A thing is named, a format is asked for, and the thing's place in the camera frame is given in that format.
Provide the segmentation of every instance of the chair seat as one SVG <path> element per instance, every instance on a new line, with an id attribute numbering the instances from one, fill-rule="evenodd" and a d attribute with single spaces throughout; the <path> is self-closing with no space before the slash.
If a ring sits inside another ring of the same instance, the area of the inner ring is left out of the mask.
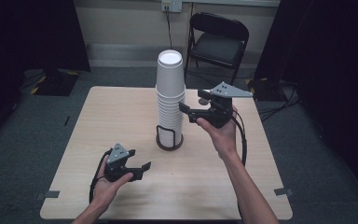
<path id="1" fill-rule="evenodd" d="M 192 57 L 233 68 L 242 55 L 243 43 L 239 40 L 204 33 L 194 48 Z"/>

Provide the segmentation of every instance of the wall outlet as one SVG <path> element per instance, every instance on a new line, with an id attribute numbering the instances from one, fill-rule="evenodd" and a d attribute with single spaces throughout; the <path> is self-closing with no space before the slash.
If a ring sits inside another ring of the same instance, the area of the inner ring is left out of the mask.
<path id="1" fill-rule="evenodd" d="M 181 1 L 161 1 L 161 11 L 165 12 L 166 8 L 170 12 L 182 12 L 182 2 Z"/>
<path id="2" fill-rule="evenodd" d="M 165 12 L 166 7 L 168 8 L 168 11 L 172 11 L 172 1 L 162 0 L 161 1 L 161 11 Z"/>
<path id="3" fill-rule="evenodd" d="M 172 12 L 182 12 L 182 2 L 172 1 Z"/>

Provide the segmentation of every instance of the tape marker on floor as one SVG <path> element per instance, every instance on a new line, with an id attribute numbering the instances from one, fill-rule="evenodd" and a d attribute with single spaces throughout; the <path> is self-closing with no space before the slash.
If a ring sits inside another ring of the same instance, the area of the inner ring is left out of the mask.
<path id="1" fill-rule="evenodd" d="M 59 195 L 60 195 L 59 191 L 52 190 L 52 191 L 47 191 L 46 193 L 38 193 L 36 197 L 34 197 L 34 199 L 40 201 L 46 198 L 58 198 Z"/>

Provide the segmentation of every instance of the wrist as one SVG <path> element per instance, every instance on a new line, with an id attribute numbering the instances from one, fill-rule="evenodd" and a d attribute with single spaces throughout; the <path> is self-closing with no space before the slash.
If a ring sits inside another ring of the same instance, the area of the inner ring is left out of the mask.
<path id="1" fill-rule="evenodd" d="M 241 161 L 240 155 L 238 155 L 238 152 L 236 148 L 232 150 L 228 150 L 227 153 L 222 157 L 222 160 L 224 163 L 232 163 L 234 161 Z"/>
<path id="2" fill-rule="evenodd" d="M 109 207 L 109 205 L 103 204 L 102 202 L 98 202 L 96 200 L 93 200 L 90 204 L 89 207 L 92 211 L 96 212 L 96 213 L 104 213 L 107 208 Z"/>

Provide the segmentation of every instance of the white cup rim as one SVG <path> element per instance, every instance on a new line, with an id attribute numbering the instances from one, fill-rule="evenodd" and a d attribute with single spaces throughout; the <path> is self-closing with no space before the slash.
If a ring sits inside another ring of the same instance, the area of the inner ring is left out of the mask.
<path id="1" fill-rule="evenodd" d="M 161 96 L 161 97 L 164 97 L 164 98 L 167 98 L 167 99 L 178 98 L 178 97 L 180 97 L 180 96 L 182 96 L 182 95 L 185 95 L 185 93 L 186 93 L 186 84 L 185 84 L 185 89 L 184 89 L 183 92 L 180 93 L 179 95 L 175 95 L 175 96 L 165 96 L 165 95 L 161 94 L 161 93 L 158 91 L 157 85 L 156 85 L 156 92 L 157 92 L 158 96 Z"/>

